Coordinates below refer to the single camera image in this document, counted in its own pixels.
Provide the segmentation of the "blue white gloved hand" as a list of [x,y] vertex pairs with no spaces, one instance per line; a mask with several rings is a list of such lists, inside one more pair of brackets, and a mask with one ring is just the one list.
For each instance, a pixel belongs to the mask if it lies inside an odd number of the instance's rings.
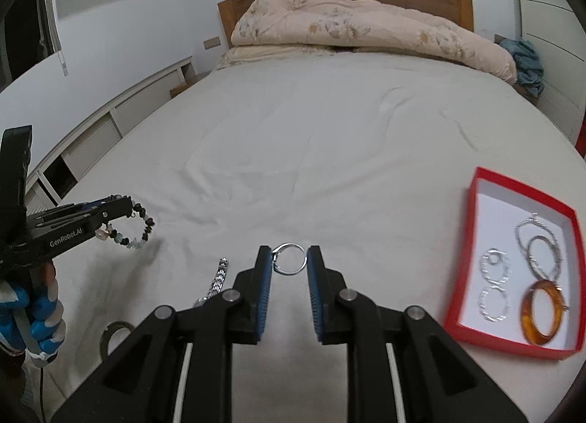
[[47,261],[39,267],[42,284],[32,300],[21,286],[1,281],[1,350],[10,357],[18,357],[27,348],[17,323],[14,311],[24,309],[32,314],[30,336],[39,346],[38,355],[43,360],[56,354],[64,343],[66,323],[64,306],[59,300],[59,286],[53,262]]

